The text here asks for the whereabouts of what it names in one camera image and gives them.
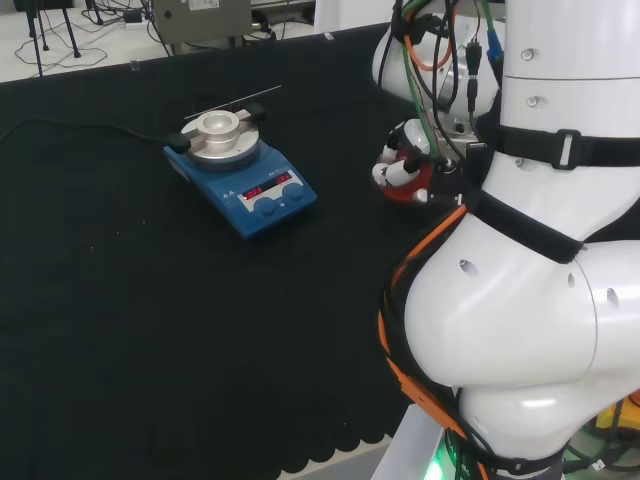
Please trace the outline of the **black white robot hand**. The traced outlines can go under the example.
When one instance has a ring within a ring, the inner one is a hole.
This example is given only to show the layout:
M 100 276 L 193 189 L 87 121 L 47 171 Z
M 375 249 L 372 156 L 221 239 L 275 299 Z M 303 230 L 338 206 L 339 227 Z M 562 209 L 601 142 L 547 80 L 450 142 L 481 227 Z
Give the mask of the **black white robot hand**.
M 451 199 L 436 190 L 435 151 L 418 119 L 394 127 L 371 170 L 383 195 L 397 203 L 445 205 Z

